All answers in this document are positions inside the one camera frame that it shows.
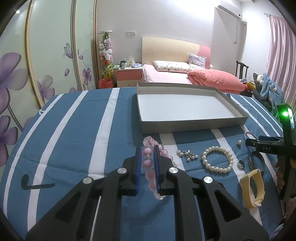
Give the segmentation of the person's right hand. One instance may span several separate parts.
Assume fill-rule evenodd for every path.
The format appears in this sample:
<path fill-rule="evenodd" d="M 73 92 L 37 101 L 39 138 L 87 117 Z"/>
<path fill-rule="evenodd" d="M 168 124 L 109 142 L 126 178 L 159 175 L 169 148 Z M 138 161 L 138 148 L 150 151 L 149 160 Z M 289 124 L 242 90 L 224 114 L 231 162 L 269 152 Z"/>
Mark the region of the person's right hand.
<path fill-rule="evenodd" d="M 276 187 L 277 187 L 278 190 L 282 190 L 283 186 L 285 185 L 285 181 L 284 181 L 284 178 L 283 178 L 283 173 L 280 170 L 279 161 L 277 161 L 277 163 L 275 165 L 275 168 L 277 168 L 277 170 L 276 170 L 276 177 L 277 177 L 277 185 L 276 185 Z"/>

